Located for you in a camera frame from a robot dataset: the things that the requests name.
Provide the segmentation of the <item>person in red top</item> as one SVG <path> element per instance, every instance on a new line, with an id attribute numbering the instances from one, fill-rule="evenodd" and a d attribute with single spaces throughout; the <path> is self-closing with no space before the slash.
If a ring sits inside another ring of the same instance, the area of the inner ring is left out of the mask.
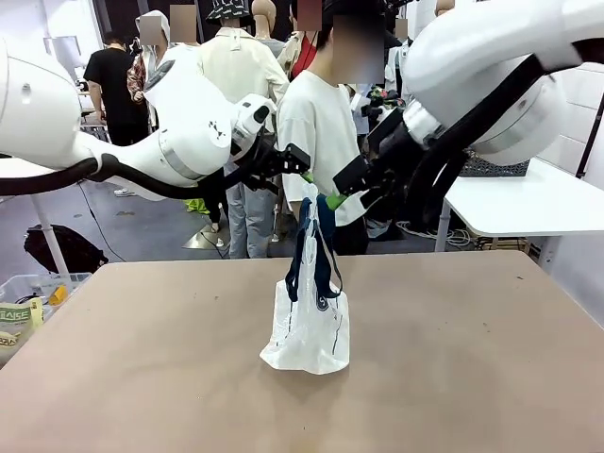
<path id="1" fill-rule="evenodd" d="M 292 82 L 302 71 L 308 69 L 316 55 L 318 33 L 303 31 L 297 21 L 298 0 L 290 2 L 290 22 L 294 31 L 277 56 L 289 81 Z"/>

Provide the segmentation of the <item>mannequin in white t-shirt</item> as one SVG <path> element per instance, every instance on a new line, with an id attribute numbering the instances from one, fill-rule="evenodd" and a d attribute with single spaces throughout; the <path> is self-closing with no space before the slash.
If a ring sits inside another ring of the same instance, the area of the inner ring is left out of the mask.
<path id="1" fill-rule="evenodd" d="M 196 50 L 201 46 L 198 34 L 198 12 L 196 4 L 173 4 L 170 6 L 170 42 L 186 49 Z"/>

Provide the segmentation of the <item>clear plastic bin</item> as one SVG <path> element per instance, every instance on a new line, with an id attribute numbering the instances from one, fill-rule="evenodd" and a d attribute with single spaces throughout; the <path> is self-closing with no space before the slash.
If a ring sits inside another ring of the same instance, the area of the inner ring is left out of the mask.
<path id="1" fill-rule="evenodd" d="M 53 314 L 62 307 L 68 298 L 91 276 L 90 273 L 70 274 L 61 276 L 47 275 L 19 275 L 10 278 L 0 285 L 0 302 L 22 304 L 32 297 L 39 297 L 43 303 L 44 321 L 47 322 Z M 65 285 L 69 296 L 64 303 L 58 307 L 48 304 L 48 297 L 60 285 Z M 0 369 L 25 345 L 25 343 L 40 329 L 39 327 L 22 345 L 13 351 L 0 351 Z"/>

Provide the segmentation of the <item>white shopping bag navy handles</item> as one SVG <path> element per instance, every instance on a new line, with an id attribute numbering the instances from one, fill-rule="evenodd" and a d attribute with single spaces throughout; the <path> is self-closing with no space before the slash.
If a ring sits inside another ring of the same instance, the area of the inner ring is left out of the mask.
<path id="1" fill-rule="evenodd" d="M 333 247 L 331 199 L 305 188 L 294 256 L 275 287 L 272 333 L 260 358 L 281 371 L 327 375 L 350 358 L 350 319 L 344 282 Z"/>

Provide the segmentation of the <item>person in white t-shirt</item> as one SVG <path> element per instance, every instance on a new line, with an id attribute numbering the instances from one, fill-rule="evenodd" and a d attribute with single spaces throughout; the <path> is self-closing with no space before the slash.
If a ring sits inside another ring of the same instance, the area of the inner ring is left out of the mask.
<path id="1" fill-rule="evenodd" d="M 278 106 L 279 147 L 308 154 L 311 183 L 324 196 L 338 195 L 335 176 L 361 154 L 350 87 L 383 81 L 384 35 L 380 0 L 325 0 L 315 56 Z"/>

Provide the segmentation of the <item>bare mannequin in grey shirt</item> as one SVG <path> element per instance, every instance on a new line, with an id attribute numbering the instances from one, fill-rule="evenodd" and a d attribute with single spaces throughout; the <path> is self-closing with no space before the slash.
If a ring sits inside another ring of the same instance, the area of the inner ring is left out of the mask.
<path id="1" fill-rule="evenodd" d="M 273 0 L 253 0 L 251 14 L 255 23 L 255 38 L 265 44 L 275 58 L 281 54 L 285 42 L 272 37 L 277 18 L 277 7 Z"/>

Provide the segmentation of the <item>black backpack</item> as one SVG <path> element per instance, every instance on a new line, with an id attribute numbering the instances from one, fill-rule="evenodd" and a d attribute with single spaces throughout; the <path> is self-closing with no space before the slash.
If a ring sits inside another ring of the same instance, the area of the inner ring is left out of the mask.
<path id="1" fill-rule="evenodd" d="M 52 225 L 52 228 L 70 273 L 93 274 L 109 262 L 101 249 L 76 231 L 67 226 Z M 24 250 L 47 271 L 58 273 L 58 267 L 43 235 L 41 225 L 35 225 L 27 230 Z"/>

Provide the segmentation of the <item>dark grey plastic basket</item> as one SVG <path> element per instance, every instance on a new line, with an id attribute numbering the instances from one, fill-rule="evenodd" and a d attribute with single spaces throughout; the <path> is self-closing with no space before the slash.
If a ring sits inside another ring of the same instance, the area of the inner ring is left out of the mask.
<path id="1" fill-rule="evenodd" d="M 479 157 L 474 151 L 468 151 L 468 160 L 463 165 L 460 177 L 522 177 L 525 176 L 529 161 L 513 165 L 495 165 Z"/>

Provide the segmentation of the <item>mannequin in white hood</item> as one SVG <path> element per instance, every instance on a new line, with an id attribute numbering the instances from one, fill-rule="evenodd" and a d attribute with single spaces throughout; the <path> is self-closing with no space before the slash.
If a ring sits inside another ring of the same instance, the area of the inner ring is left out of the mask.
<path id="1" fill-rule="evenodd" d="M 157 111 L 146 99 L 144 88 L 156 73 L 164 54 L 171 46 L 170 26 L 168 18 L 157 9 L 139 16 L 135 24 L 140 32 L 142 52 L 134 59 L 131 68 L 127 71 L 126 85 L 131 99 L 137 105 L 147 107 L 150 130 L 155 131 L 159 122 Z"/>

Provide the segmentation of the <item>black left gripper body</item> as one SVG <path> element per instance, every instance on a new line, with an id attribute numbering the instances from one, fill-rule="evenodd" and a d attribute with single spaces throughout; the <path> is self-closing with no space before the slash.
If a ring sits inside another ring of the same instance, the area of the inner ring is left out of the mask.
<path id="1" fill-rule="evenodd" d="M 235 181 L 243 183 L 247 176 L 264 177 L 272 182 L 280 175 L 277 171 L 277 138 L 274 135 L 258 137 L 250 150 L 235 161 Z"/>

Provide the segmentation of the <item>person in black t-shirt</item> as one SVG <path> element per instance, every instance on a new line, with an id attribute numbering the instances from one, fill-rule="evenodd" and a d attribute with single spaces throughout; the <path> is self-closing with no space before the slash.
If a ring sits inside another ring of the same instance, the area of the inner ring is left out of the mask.
<path id="1" fill-rule="evenodd" d="M 84 79 L 95 113 L 107 125 L 114 145 L 129 146 L 148 136 L 148 112 L 145 103 L 132 100 L 127 88 L 127 72 L 134 58 L 126 51 L 124 40 L 107 32 L 105 48 L 91 54 Z"/>

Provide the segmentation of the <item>large white table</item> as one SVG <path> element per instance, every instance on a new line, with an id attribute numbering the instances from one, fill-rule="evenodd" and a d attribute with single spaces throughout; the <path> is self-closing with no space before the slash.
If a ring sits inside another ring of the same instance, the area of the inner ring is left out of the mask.
<path id="1" fill-rule="evenodd" d="M 434 250 L 445 250 L 450 213 L 490 238 L 604 232 L 604 191 L 532 159 L 520 177 L 459 177 L 440 208 Z"/>

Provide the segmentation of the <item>metal mannequin base plate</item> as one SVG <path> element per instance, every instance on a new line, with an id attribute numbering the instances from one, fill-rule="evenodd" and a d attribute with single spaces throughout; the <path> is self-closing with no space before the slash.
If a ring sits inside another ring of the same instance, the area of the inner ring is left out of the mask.
<path id="1" fill-rule="evenodd" d="M 182 247 L 185 249 L 204 249 L 223 251 L 230 243 L 230 236 L 226 229 L 219 232 L 199 230 Z"/>

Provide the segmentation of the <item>white table with round leg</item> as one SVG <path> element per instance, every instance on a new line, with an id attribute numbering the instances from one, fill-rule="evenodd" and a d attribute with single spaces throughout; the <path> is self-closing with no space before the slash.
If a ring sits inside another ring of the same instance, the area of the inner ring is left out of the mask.
<path id="1" fill-rule="evenodd" d="M 67 276 L 69 270 L 38 194 L 75 184 L 81 176 L 85 176 L 89 170 L 95 168 L 96 163 L 93 159 L 91 161 L 85 159 L 63 170 L 52 170 L 24 159 L 0 156 L 0 197 L 30 196 L 42 227 L 42 233 L 61 276 Z"/>

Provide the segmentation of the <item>mannequin in cream jacket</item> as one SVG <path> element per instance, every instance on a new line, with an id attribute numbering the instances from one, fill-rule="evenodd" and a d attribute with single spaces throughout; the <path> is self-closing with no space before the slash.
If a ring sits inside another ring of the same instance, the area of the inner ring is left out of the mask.
<path id="1" fill-rule="evenodd" d="M 279 103 L 289 81 L 271 49 L 247 33 L 247 0 L 211 0 L 209 24 L 220 26 L 200 47 L 204 76 L 235 104 L 250 93 Z M 232 259 L 264 259 L 273 237 L 275 195 L 240 183 L 226 190 Z"/>

